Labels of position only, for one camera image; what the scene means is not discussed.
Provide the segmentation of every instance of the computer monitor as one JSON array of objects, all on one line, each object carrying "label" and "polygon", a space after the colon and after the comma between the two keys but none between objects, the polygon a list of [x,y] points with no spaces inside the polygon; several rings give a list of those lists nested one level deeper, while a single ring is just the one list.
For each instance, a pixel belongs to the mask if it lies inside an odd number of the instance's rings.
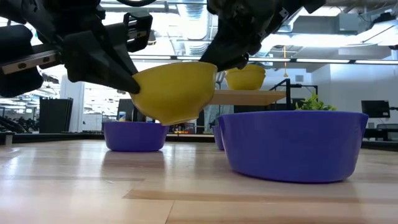
[{"label": "computer monitor", "polygon": [[390,118],[388,100],[363,100],[362,112],[370,118]]}]

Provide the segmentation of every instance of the ceiling light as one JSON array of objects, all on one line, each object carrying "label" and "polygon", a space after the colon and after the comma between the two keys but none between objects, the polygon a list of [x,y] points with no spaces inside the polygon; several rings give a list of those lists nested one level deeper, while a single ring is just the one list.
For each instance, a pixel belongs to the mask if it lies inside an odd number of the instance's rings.
[{"label": "ceiling light", "polygon": [[297,62],[304,62],[304,63],[348,63],[349,60],[298,58]]},{"label": "ceiling light", "polygon": [[169,60],[170,56],[151,56],[151,55],[130,55],[131,59],[141,59],[141,60]]},{"label": "ceiling light", "polygon": [[398,65],[398,60],[357,60],[355,63],[372,65]]},{"label": "ceiling light", "polygon": [[249,58],[250,62],[289,62],[289,58]]},{"label": "ceiling light", "polygon": [[33,90],[31,92],[33,95],[41,96],[41,97],[50,97],[50,95],[44,91]]},{"label": "ceiling light", "polygon": [[[120,7],[125,7],[125,8],[130,8],[130,6],[127,6],[125,4],[101,4],[102,7],[105,8],[120,8]],[[151,5],[147,5],[147,6],[143,6],[142,8],[153,8],[153,9],[164,9],[164,5],[162,4],[151,4]],[[177,9],[177,7],[175,5],[168,5],[169,9]]]},{"label": "ceiling light", "polygon": [[9,104],[9,105],[14,105],[15,102],[12,100],[7,100],[7,99],[0,99],[0,104]]},{"label": "ceiling light", "polygon": [[178,56],[178,60],[199,60],[200,57],[197,56]]},{"label": "ceiling light", "polygon": [[351,36],[336,34],[295,34],[290,45],[302,47],[343,47],[353,44]]},{"label": "ceiling light", "polygon": [[16,110],[24,110],[25,106],[3,106],[5,109],[16,109]]}]

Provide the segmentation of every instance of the large purple bowl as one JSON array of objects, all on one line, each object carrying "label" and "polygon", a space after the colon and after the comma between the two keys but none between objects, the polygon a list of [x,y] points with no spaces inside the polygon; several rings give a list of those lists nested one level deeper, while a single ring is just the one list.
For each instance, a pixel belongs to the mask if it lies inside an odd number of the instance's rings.
[{"label": "large purple bowl", "polygon": [[157,123],[106,122],[106,147],[117,152],[153,152],[163,148],[169,127]]},{"label": "large purple bowl", "polygon": [[221,137],[221,129],[219,126],[211,127],[213,129],[214,140],[219,150],[224,150],[223,138]]},{"label": "large purple bowl", "polygon": [[219,126],[229,164],[262,179],[324,183],[355,169],[368,116],[339,111],[227,114]]}]

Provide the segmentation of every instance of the white wall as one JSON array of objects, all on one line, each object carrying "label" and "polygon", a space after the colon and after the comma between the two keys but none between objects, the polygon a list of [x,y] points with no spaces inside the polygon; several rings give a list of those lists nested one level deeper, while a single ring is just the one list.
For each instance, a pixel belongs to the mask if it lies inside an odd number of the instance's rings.
[{"label": "white wall", "polygon": [[[295,76],[296,75],[303,75],[304,76],[304,82],[300,82],[299,84],[301,85],[311,85],[312,84],[312,76],[311,73],[307,73],[306,69],[300,69],[300,68],[291,68],[287,69],[287,72],[289,77],[284,77],[285,74],[285,69],[280,69],[278,71],[275,71],[273,69],[268,69],[266,72],[266,79],[264,80],[264,84],[261,88],[261,90],[269,90],[272,87],[274,87],[276,84],[281,82],[282,80],[289,78],[291,84],[297,83],[295,81]],[[280,91],[285,91],[285,88],[278,87],[278,90]],[[291,89],[291,97],[292,98],[308,98],[311,96],[311,91],[315,91],[313,88],[292,88]],[[286,99],[279,100],[278,103],[286,103]]]},{"label": "white wall", "polygon": [[319,99],[326,104],[331,104],[330,65],[325,65],[312,73],[312,84],[318,86]]},{"label": "white wall", "polygon": [[101,131],[102,114],[83,114],[83,131]]},{"label": "white wall", "polygon": [[[389,100],[390,106],[398,106],[396,69],[393,65],[326,65],[312,73],[312,81],[325,103],[339,111],[362,112],[361,100]],[[369,123],[396,124],[398,111],[391,111],[388,120],[370,119]]]},{"label": "white wall", "polygon": [[72,98],[72,114],[70,118],[69,131],[73,133],[80,133],[83,131],[83,112],[85,101],[85,83],[69,81],[66,75],[61,79],[60,98]]}]

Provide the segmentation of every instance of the shelf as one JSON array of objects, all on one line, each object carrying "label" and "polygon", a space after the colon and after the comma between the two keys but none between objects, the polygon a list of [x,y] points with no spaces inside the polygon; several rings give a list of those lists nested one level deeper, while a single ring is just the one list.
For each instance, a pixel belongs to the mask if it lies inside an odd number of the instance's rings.
[{"label": "shelf", "polygon": [[209,105],[267,106],[285,97],[285,91],[216,90]]}]

